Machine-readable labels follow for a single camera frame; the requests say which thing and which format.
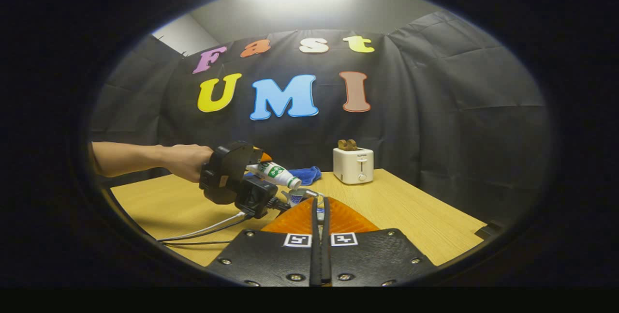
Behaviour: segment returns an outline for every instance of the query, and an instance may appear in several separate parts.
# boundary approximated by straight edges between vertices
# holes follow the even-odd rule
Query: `orange letter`
[[[270,49],[269,40],[259,40],[253,44],[245,46],[245,50],[241,53],[241,58],[249,57],[257,53],[264,53]]]

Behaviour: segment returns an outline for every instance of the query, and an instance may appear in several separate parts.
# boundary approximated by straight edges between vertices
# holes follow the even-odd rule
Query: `white wall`
[[[178,53],[185,52],[185,56],[219,45],[189,14],[173,20],[152,35]]]
[[[442,8],[426,0],[215,0],[192,17],[227,44],[279,31],[390,33]]]

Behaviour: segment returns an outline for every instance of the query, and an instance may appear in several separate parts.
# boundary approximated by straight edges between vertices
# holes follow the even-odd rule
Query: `blue letter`
[[[313,116],[318,113],[311,96],[311,84],[316,79],[315,75],[296,75],[292,77],[286,89],[281,91],[272,79],[261,79],[254,82],[256,88],[256,106],[250,119],[257,121],[267,119],[270,112],[267,111],[267,102],[277,117],[283,115],[283,111],[292,100],[292,106],[288,110],[291,117]]]

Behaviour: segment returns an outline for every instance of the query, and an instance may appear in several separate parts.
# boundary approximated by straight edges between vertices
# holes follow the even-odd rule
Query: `white cable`
[[[211,229],[211,228],[213,228],[213,227],[215,227],[215,226],[218,226],[218,225],[221,225],[221,224],[223,224],[223,223],[226,223],[226,222],[228,222],[228,221],[230,221],[230,220],[232,220],[232,219],[234,219],[234,218],[238,218],[239,216],[245,216],[245,213],[244,213],[244,212],[242,212],[242,211],[239,211],[239,213],[238,213],[238,214],[236,214],[235,216],[232,216],[231,218],[228,218],[228,219],[226,219],[226,220],[223,220],[223,221],[222,221],[222,222],[220,222],[220,223],[216,223],[216,224],[214,224],[214,225],[210,225],[209,227],[206,227],[206,228],[201,229],[201,230],[199,230],[199,231],[195,231],[195,232],[188,233],[188,234],[183,234],[182,236],[176,236],[176,237],[170,237],[170,238],[158,239],[157,241],[158,241],[158,242],[164,242],[164,241],[168,241],[168,240],[179,240],[180,238],[185,238],[185,237],[187,237],[187,236],[193,236],[194,234],[197,234],[197,233],[200,233],[200,232],[204,232],[204,231],[206,231],[206,230],[208,230],[208,229]]]

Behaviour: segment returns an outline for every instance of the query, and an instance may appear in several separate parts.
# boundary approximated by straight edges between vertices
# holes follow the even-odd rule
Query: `person's arm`
[[[203,163],[213,153],[208,146],[155,145],[140,146],[123,143],[92,143],[97,174],[115,177],[155,167],[164,167],[172,174],[191,182],[199,182]]]

